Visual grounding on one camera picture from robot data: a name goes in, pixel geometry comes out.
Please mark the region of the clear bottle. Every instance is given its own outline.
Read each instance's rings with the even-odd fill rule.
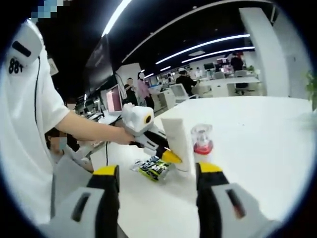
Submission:
[[[193,153],[195,163],[212,162],[211,152],[213,141],[211,139],[212,125],[198,124],[191,130],[193,140]]]

